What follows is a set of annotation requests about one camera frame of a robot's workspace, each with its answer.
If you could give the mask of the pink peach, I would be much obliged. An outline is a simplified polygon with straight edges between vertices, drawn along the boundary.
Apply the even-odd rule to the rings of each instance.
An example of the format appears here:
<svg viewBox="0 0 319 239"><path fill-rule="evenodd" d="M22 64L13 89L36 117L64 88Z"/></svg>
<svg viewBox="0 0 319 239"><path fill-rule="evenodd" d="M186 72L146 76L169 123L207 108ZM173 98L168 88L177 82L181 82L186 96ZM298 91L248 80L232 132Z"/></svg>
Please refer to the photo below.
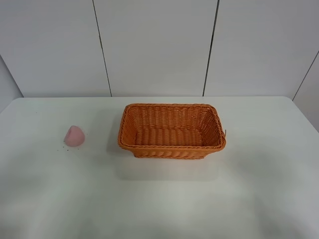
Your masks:
<svg viewBox="0 0 319 239"><path fill-rule="evenodd" d="M69 147L78 147L85 141L85 134L78 126L72 125L65 135L64 143Z"/></svg>

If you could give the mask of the orange woven basket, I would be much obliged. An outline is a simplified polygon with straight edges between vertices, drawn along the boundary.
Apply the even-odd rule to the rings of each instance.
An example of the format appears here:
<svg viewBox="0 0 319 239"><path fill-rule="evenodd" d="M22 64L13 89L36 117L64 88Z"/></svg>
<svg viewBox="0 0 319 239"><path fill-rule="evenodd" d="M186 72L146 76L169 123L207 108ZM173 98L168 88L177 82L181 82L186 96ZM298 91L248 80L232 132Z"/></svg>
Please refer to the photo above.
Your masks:
<svg viewBox="0 0 319 239"><path fill-rule="evenodd" d="M130 104L118 145L136 158L203 159L226 146L217 110L208 104Z"/></svg>

